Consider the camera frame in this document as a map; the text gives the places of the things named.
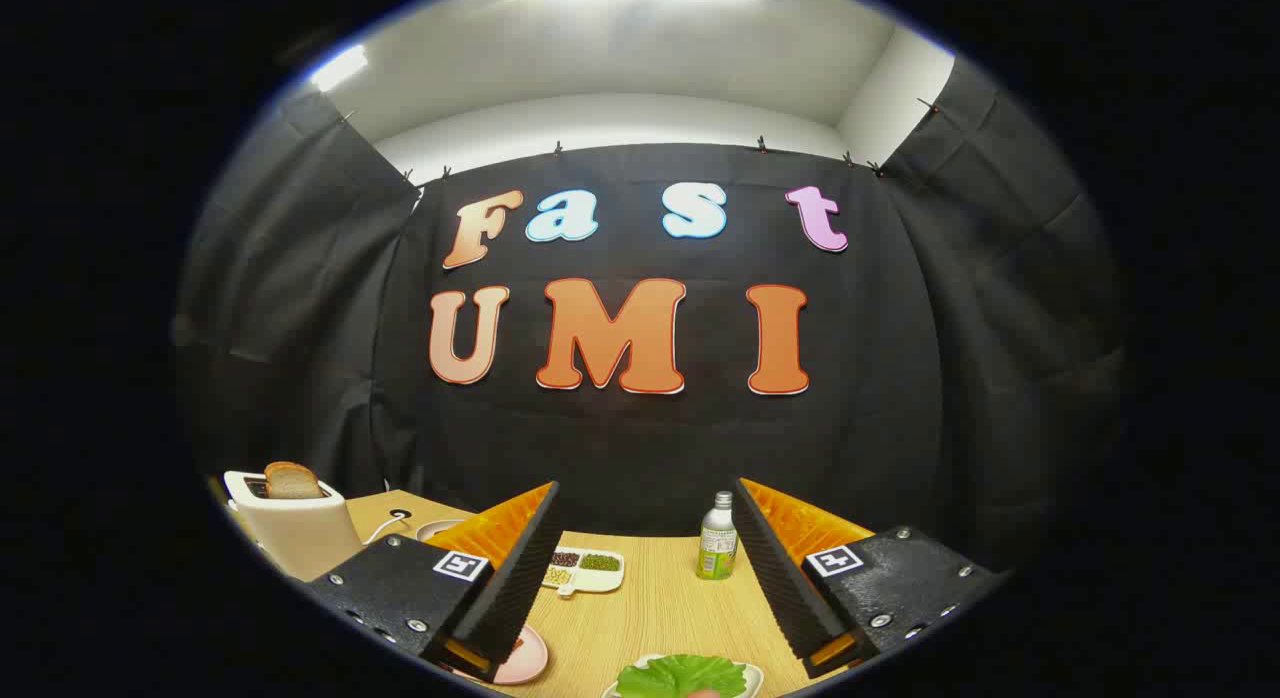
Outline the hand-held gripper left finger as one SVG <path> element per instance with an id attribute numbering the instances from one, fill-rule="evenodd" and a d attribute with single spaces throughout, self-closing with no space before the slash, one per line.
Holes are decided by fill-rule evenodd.
<path id="1" fill-rule="evenodd" d="M 515 652 L 561 540 L 559 492 L 548 482 L 429 540 L 384 537 L 306 589 L 392 648 L 490 681 Z"/>

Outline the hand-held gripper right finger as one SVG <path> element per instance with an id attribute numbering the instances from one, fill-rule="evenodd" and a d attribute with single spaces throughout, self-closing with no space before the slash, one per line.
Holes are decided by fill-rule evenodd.
<path id="1" fill-rule="evenodd" d="M 810 679 L 904 651 L 1005 580 L 919 528 L 872 532 L 746 478 L 735 526 Z"/>

